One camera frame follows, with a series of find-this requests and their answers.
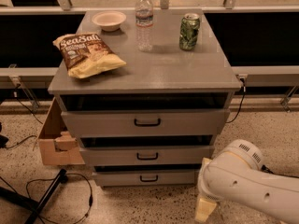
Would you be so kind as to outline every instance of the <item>cabinet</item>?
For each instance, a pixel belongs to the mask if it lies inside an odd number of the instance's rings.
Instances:
[[[201,10],[155,11],[152,52],[137,49],[134,11],[123,12],[127,20],[119,31],[101,32],[90,11],[78,33],[98,33],[127,65],[78,80],[62,62],[49,92],[97,185],[195,183],[240,83]],[[178,46],[187,12],[201,16],[191,52]]]

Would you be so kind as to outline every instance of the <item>concrete floor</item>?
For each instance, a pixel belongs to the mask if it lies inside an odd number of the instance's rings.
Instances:
[[[239,99],[231,105],[230,119],[235,115]],[[50,102],[42,102],[36,116],[44,121]],[[279,105],[279,99],[246,98],[239,117],[224,127],[215,143],[215,154],[235,139],[249,140],[265,156],[265,164],[275,173],[299,176],[299,101],[292,99],[291,113]],[[24,137],[38,135],[42,127],[17,102],[5,101],[0,105],[2,135],[9,138],[8,147]],[[26,194],[26,183],[32,179],[54,178],[61,168],[68,173],[85,175],[93,188],[93,207],[84,223],[177,223],[191,224],[197,198],[196,186],[152,186],[104,188],[91,179],[91,169],[84,165],[44,166],[35,138],[11,150],[0,149],[0,174],[19,194]],[[33,199],[39,200],[49,182],[35,182],[29,186]],[[0,187],[9,187],[0,180]],[[74,223],[88,210],[90,191],[85,180],[69,176],[46,205],[42,216],[56,223]],[[24,223],[29,211],[0,198],[1,223]],[[222,201],[207,224],[279,224],[280,221],[246,206]]]

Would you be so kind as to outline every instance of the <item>white bowl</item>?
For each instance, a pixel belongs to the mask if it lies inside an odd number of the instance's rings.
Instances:
[[[126,16],[119,11],[103,11],[93,16],[93,23],[106,32],[118,30],[125,20]]]

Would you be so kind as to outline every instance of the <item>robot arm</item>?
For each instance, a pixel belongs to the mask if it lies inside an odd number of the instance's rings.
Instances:
[[[216,202],[227,199],[299,223],[299,179],[261,172],[262,166],[261,151],[245,140],[235,140],[213,161],[204,159],[195,219],[206,222]]]

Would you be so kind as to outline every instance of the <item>chip bag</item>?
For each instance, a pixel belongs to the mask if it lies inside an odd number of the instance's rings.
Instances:
[[[95,33],[63,35],[53,41],[71,77],[85,78],[126,65]]]

